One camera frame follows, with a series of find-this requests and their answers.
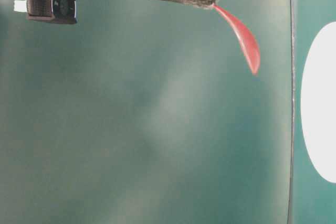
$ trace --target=green backdrop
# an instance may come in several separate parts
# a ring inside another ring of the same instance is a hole
[[[317,33],[336,20],[333,0],[292,0],[295,67],[295,130],[291,223],[336,222],[336,184],[324,180],[313,167],[304,143],[300,115],[302,73]]]
[[[78,0],[78,24],[0,0],[1,223],[286,223],[290,0],[214,11]]]

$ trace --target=white circle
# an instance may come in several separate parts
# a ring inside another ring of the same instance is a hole
[[[336,22],[324,26],[309,49],[302,76],[301,119],[315,169],[336,183]]]

